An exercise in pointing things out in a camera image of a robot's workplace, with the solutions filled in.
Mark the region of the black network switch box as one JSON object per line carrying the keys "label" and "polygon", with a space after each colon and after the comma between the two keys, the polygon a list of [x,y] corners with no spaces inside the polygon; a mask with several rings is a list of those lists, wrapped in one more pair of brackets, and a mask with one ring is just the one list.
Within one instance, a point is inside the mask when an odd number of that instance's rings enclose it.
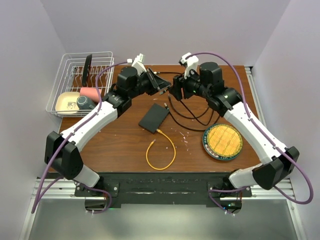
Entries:
{"label": "black network switch box", "polygon": [[140,120],[138,125],[151,134],[155,134],[157,129],[169,115],[169,110],[159,104],[154,103],[152,107]]}

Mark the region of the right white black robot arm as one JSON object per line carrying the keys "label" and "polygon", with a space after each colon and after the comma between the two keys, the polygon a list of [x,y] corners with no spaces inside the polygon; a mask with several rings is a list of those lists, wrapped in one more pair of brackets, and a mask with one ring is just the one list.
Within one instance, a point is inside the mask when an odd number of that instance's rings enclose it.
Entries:
{"label": "right white black robot arm", "polygon": [[270,190],[286,178],[299,158],[296,147],[287,147],[276,139],[243,102],[240,93],[226,87],[222,69],[215,62],[205,62],[199,70],[187,68],[173,77],[169,93],[176,100],[199,96],[208,106],[231,123],[257,154],[260,164],[233,171],[223,183],[223,192],[235,196],[242,187],[258,185]]}

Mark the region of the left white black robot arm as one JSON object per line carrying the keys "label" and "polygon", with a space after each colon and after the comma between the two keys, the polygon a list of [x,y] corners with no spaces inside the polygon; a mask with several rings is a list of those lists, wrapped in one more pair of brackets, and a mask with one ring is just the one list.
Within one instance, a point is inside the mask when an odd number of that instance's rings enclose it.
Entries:
{"label": "left white black robot arm", "polygon": [[150,96],[167,89],[171,83],[148,68],[142,73],[132,66],[121,69],[109,92],[85,117],[62,133],[51,132],[46,139],[44,162],[67,180],[86,186],[92,196],[105,189],[104,178],[87,167],[81,151],[102,128],[119,118],[132,105],[132,99]]}

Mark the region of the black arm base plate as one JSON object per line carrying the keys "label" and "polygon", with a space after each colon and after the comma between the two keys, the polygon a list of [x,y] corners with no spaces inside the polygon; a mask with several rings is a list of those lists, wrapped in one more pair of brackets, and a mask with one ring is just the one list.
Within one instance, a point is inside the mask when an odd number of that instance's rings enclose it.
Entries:
{"label": "black arm base plate", "polygon": [[111,207],[124,204],[205,205],[215,202],[237,213],[240,198],[252,196],[250,187],[242,192],[219,193],[226,189],[226,172],[102,172],[104,187],[112,196]]}

